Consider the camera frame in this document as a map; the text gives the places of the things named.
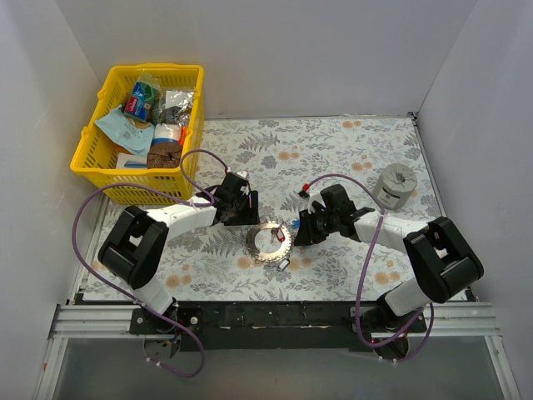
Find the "metal disc keyring holder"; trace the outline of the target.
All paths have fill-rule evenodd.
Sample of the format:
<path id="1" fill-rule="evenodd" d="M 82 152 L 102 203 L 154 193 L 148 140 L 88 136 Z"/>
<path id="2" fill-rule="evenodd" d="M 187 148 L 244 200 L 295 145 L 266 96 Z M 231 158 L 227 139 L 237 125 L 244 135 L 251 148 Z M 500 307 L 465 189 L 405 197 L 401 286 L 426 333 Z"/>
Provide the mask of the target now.
<path id="1" fill-rule="evenodd" d="M 282 225 L 288 236 L 285 243 L 270 243 L 271 228 Z M 292 250 L 292 237 L 288 228 L 280 222 L 263 222 L 251 226 L 245 234 L 245 254 L 253 261 L 264 264 L 279 265 L 282 260 L 289 258 Z"/>

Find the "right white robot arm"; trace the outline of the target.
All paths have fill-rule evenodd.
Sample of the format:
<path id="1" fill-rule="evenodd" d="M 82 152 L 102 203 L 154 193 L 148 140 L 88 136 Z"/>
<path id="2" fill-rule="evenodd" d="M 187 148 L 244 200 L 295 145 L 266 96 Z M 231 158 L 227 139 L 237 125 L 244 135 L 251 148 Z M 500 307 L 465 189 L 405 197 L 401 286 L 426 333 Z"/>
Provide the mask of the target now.
<path id="1" fill-rule="evenodd" d="M 448 217 L 429 222 L 388 217 L 356 207 L 336 184 L 310 196 L 299 212 L 297 247 L 321 243 L 338 233 L 359 243 L 378 244 L 407 255 L 414 277 L 383 293 L 360 317 L 365 329 L 399 329 L 414 312 L 430 303 L 446 303 L 481 279 L 484 268 Z"/>

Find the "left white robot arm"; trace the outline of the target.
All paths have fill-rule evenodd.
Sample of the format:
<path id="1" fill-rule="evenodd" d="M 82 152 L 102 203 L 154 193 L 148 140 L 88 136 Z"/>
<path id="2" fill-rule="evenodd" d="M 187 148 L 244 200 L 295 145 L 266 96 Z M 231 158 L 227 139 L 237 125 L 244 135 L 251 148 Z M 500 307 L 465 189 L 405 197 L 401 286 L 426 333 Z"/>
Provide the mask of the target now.
<path id="1" fill-rule="evenodd" d="M 259 194 L 250 188 L 246 172 L 228 172 L 222 183 L 174 205 L 122 211 L 97 255 L 98 261 L 149 307 L 148 322 L 159 333 L 177 323 L 176 300 L 157 277 L 167 240 L 198 228 L 257 225 Z"/>

